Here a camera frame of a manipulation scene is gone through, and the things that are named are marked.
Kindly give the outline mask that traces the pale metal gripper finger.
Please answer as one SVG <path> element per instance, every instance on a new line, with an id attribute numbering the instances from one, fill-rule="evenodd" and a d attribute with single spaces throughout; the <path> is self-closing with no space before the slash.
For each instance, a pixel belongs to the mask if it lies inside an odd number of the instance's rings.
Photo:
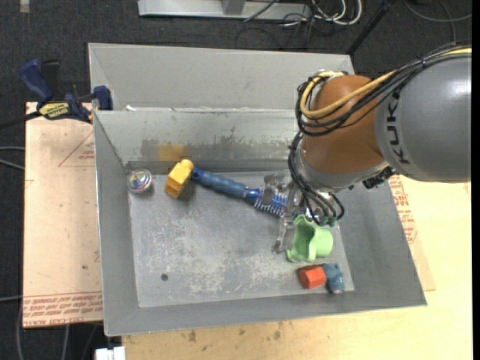
<path id="1" fill-rule="evenodd" d="M 278 217 L 277 238 L 272 247 L 275 253 L 282 253 L 292 247 L 296 225 L 287 224 L 287 206 L 295 199 L 291 196 L 275 196 L 272 200 L 272 214 Z"/>
<path id="2" fill-rule="evenodd" d="M 293 225 L 295 219 L 304 213 L 303 199 L 293 199 L 287 206 L 287 224 Z"/>

